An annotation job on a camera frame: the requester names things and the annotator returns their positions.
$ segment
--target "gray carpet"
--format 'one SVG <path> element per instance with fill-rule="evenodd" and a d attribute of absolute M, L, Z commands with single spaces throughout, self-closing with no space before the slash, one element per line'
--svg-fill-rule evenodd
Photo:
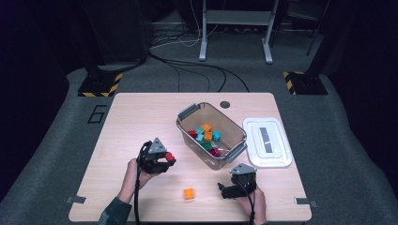
<path fill-rule="evenodd" d="M 327 76 L 320 75 L 327 96 L 292 96 L 283 72 L 305 71 L 319 46 L 305 56 L 310 39 L 280 34 L 267 65 L 262 36 L 247 34 L 210 40 L 205 64 L 237 74 L 251 92 L 270 92 L 277 101 L 302 183 L 318 202 L 307 224 L 396 224 L 398 202 L 390 185 L 351 132 L 342 102 Z M 199 43 L 170 44 L 151 51 L 163 58 L 199 63 Z M 108 66 L 107 69 L 123 66 Z M 124 73 L 120 92 L 217 92 L 223 75 L 210 67 L 176 71 L 153 58 Z M 240 80 L 226 74 L 222 92 L 246 92 Z M 103 125 L 87 124 L 97 105 L 105 115 L 113 97 L 77 97 L 85 70 L 68 75 L 68 96 L 36 154 L 0 204 L 0 224 L 73 224 L 68 196 L 77 193 Z"/>

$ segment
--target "pile of colorful blocks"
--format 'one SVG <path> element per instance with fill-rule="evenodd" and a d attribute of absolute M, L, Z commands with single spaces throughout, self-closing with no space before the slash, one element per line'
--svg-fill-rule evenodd
<path fill-rule="evenodd" d="M 197 127 L 196 130 L 189 130 L 188 133 L 196 141 L 198 141 L 213 157 L 218 158 L 221 153 L 217 146 L 217 143 L 221 139 L 220 132 L 212 130 L 211 125 L 203 124 L 201 127 Z"/>

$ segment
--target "sleeve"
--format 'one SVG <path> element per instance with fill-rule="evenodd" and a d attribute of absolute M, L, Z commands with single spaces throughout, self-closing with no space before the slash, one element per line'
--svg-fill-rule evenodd
<path fill-rule="evenodd" d="M 115 197 L 99 218 L 99 225 L 126 224 L 132 206 Z"/>

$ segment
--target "yellow and black hazard tape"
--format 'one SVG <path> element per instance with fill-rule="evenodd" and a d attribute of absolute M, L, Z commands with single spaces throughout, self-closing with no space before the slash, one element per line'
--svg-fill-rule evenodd
<path fill-rule="evenodd" d="M 111 97 L 114 95 L 117 87 L 119 86 L 120 80 L 122 79 L 123 74 L 119 74 L 115 77 L 114 83 L 112 84 L 111 88 L 108 92 L 100 92 L 100 93 L 93 93 L 93 92 L 81 92 L 78 94 L 79 97 Z"/>
<path fill-rule="evenodd" d="M 287 89 L 289 89 L 290 95 L 296 95 L 296 90 L 295 90 L 295 86 L 293 85 L 293 81 L 291 80 L 291 75 L 292 74 L 299 74 L 299 75 L 304 75 L 304 72 L 299 72 L 299 71 L 284 71 L 283 72 L 283 76 L 284 76 L 284 80 L 286 81 L 286 85 L 287 85 Z"/>

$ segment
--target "hand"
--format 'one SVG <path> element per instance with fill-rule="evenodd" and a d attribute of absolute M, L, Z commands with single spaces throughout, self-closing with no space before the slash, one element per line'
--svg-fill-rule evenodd
<path fill-rule="evenodd" d="M 154 176 L 159 175 L 158 173 L 149 174 L 145 171 L 141 171 L 140 174 L 140 189 L 143 188 L 146 183 Z M 130 160 L 126 174 L 123 180 L 122 188 L 120 189 L 119 193 L 117 194 L 117 198 L 124 202 L 130 203 L 132 196 L 135 193 L 135 181 L 137 179 L 137 160 L 133 158 Z"/>
<path fill-rule="evenodd" d="M 251 194 L 252 201 L 254 201 L 254 225 L 261 225 L 267 222 L 266 218 L 266 195 L 264 191 L 257 186 L 257 189 Z M 248 197 L 239 197 L 237 202 L 240 203 L 245 213 L 250 217 L 252 213 L 252 206 Z"/>

